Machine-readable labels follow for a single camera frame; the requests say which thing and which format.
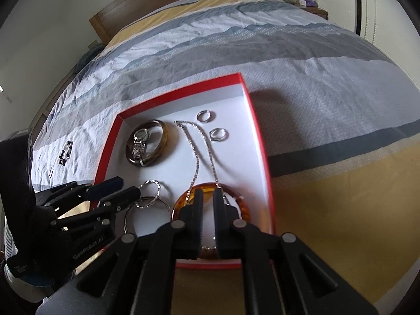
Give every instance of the bracelet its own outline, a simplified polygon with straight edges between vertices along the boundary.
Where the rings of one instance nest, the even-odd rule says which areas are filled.
[[[125,213],[125,216],[124,216],[124,233],[125,234],[128,233],[128,230],[127,230],[127,218],[128,218],[128,214],[131,211],[131,209],[134,208],[134,207],[139,208],[139,209],[149,208],[150,206],[153,205],[153,203],[151,202],[153,200],[160,201],[161,203],[163,203],[166,206],[166,209],[167,209],[167,211],[169,213],[169,221],[171,220],[171,208],[169,207],[169,205],[167,204],[166,201],[160,199],[159,197],[144,197],[141,200],[144,201],[144,202],[149,201],[149,203],[146,204],[145,206],[141,206],[141,205],[139,205],[138,202],[135,202],[135,203],[133,203],[133,204],[131,204],[129,206],[129,208],[127,209],[127,212]]]
[[[152,205],[155,203],[155,201],[156,201],[156,200],[158,200],[158,199],[159,199],[159,196],[160,196],[160,183],[159,183],[159,181],[156,181],[156,180],[147,180],[145,183],[143,183],[143,184],[139,187],[139,190],[141,191],[141,189],[142,189],[144,186],[150,185],[150,184],[152,184],[152,183],[154,183],[154,184],[156,185],[156,187],[158,188],[158,189],[157,189],[157,193],[156,193],[156,195],[155,195],[154,197],[152,197],[152,198],[151,198],[151,200],[150,200],[150,202],[149,202],[149,203],[147,203],[146,205],[143,205],[143,206],[141,206],[141,205],[139,204],[139,201],[143,201],[145,198],[140,198],[140,200],[139,200],[139,201],[136,201],[136,202],[135,202],[135,204],[137,205],[137,207],[138,207],[138,208],[148,208],[148,207],[152,206]]]
[[[150,153],[148,156],[144,157],[144,152],[147,147],[147,141],[149,139],[148,130],[154,127],[162,128],[162,137],[156,149]],[[143,133],[142,138],[138,138],[139,132]],[[127,160],[134,166],[146,167],[152,164],[159,156],[161,156],[163,149],[167,144],[168,131],[167,126],[164,122],[160,120],[150,120],[144,124],[139,125],[131,133],[127,144],[125,146],[125,156]]]
[[[230,195],[235,200],[235,202],[238,204],[239,209],[241,211],[241,218],[243,220],[247,221],[247,222],[250,222],[251,221],[251,212],[249,211],[249,208],[245,203],[244,197],[227,185],[223,185],[223,184],[220,183],[220,186],[222,187],[223,192]],[[184,207],[187,204],[190,204],[194,201],[194,194],[195,194],[195,190],[197,188],[202,189],[203,193],[213,193],[213,191],[217,188],[217,186],[216,186],[216,183],[214,183],[214,182],[207,182],[207,183],[202,183],[200,185],[196,185],[191,190],[189,200],[186,200],[188,191],[185,191],[178,198],[178,200],[176,201],[176,203],[175,203],[175,205],[172,209],[172,214],[171,214],[171,220],[172,221],[178,220],[179,211],[181,210],[182,207]],[[209,246],[202,246],[199,258],[217,259],[218,255],[217,255],[216,246],[210,246],[210,247]]]

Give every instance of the wooden bangle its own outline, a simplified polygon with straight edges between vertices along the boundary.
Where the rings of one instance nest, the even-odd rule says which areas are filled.
[[[239,209],[241,210],[241,218],[247,222],[251,222],[251,212],[249,211],[249,208],[245,203],[244,197],[227,185],[223,185],[221,183],[220,186],[222,187],[223,192],[230,195],[238,204]],[[202,183],[200,185],[194,186],[191,190],[191,195],[190,195],[190,200],[192,202],[194,201],[194,192],[197,188],[202,189],[203,193],[211,193],[217,188],[217,186],[214,182],[206,182],[206,183]],[[172,221],[178,219],[179,210],[186,205],[187,193],[188,191],[185,191],[184,194],[182,194],[176,201],[174,208],[172,209]]]
[[[133,157],[133,146],[134,146],[134,134],[140,129],[150,129],[154,127],[161,127],[162,128],[162,137],[160,138],[160,142],[156,149],[150,153],[148,156],[143,158],[142,160],[135,160]],[[131,133],[129,139],[127,140],[127,144],[125,145],[125,156],[127,160],[134,166],[141,166],[146,167],[152,164],[159,156],[161,156],[163,149],[167,144],[168,132],[167,126],[164,122],[160,120],[150,120],[146,123],[139,125],[134,131]]]
[[[235,202],[238,204],[239,209],[241,211],[241,218],[247,222],[251,221],[251,213],[249,211],[248,206],[245,203],[244,197],[240,195],[238,192],[236,192],[234,189],[230,188],[227,185],[220,184],[220,186],[223,189],[223,192],[230,195]],[[203,190],[203,193],[213,193],[213,191],[217,188],[216,184],[214,182],[208,182],[208,183],[202,183],[200,185],[196,185],[192,188],[191,194],[190,194],[190,200],[191,202],[194,202],[194,193],[197,188],[200,188]],[[172,215],[171,220],[175,221],[178,219],[179,211],[182,207],[184,207],[187,204],[186,196],[188,191],[185,191],[184,194],[182,194],[179,199],[176,201],[174,208],[172,209]],[[207,247],[203,246],[201,248],[200,256],[199,258],[202,259],[217,259],[217,249],[216,247]]]

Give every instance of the white wall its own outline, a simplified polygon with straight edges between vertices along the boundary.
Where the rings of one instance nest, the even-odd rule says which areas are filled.
[[[0,139],[26,128],[99,39],[89,19],[114,0],[20,0],[0,29]]]
[[[0,82],[12,104],[0,96],[0,139],[29,126],[39,108],[77,62],[67,30],[52,25],[19,49],[1,68]]]

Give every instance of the bed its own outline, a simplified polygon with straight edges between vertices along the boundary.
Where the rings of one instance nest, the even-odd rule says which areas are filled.
[[[297,234],[381,314],[397,307],[420,267],[420,93],[401,69],[356,34],[282,0],[116,0],[90,22],[107,46],[34,143],[35,189],[92,183],[119,112],[240,72],[265,140],[277,232]],[[57,157],[68,140],[63,167]],[[240,313],[231,290],[240,289],[238,272],[206,284],[211,297],[199,274],[221,276],[177,273],[174,313],[186,292],[190,306]]]

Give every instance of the red box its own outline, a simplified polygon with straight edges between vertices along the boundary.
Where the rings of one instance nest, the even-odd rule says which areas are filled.
[[[206,124],[197,122],[196,115],[202,110],[211,110],[214,119]],[[167,124],[169,141],[157,162],[149,167],[135,167],[125,157],[125,144],[133,129],[150,119],[159,119]],[[198,123],[207,136],[214,128],[228,131],[226,140],[212,142],[219,181],[241,193],[251,211],[253,224],[264,232],[275,233],[267,157],[251,99],[239,73],[162,94],[117,115],[102,152],[95,183],[117,175],[124,179],[126,187],[140,186],[148,179],[155,179],[162,185],[161,198],[172,207],[188,189],[195,173],[194,153],[182,130],[175,126],[176,120]],[[204,158],[204,161],[200,161],[196,184],[214,182],[205,143],[196,129],[187,128]],[[134,225],[138,236],[156,231],[169,220],[165,207],[158,202],[148,209],[134,209],[130,214],[130,223]],[[123,234],[124,213],[117,215],[117,235]],[[213,236],[213,206],[207,202],[204,204],[203,245],[211,246]],[[196,269],[237,268],[240,261],[186,260],[177,262],[177,266]]]

